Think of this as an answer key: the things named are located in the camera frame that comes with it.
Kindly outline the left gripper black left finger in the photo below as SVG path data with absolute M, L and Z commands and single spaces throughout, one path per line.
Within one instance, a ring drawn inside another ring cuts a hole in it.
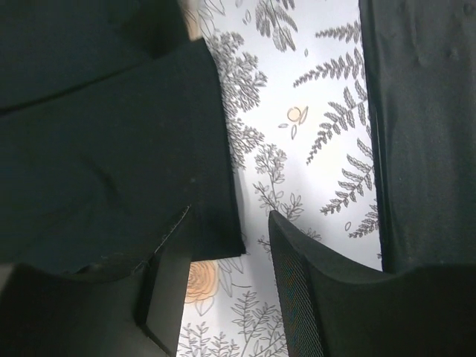
M 3 356 L 175 356 L 193 255 L 193 209 L 144 260 L 49 274 L 1 267 Z

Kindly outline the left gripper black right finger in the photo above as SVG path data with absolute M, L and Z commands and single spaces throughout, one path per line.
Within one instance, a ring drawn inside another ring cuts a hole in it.
M 398 274 L 353 261 L 268 217 L 274 276 L 291 356 L 473 356 L 475 267 Z

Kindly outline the black t-shirt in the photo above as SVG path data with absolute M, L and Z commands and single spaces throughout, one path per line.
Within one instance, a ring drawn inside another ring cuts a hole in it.
M 244 253 L 216 60 L 183 1 L 1 3 L 1 260 L 144 257 L 182 207 Z M 475 262 L 475 3 L 357 1 L 382 265 Z

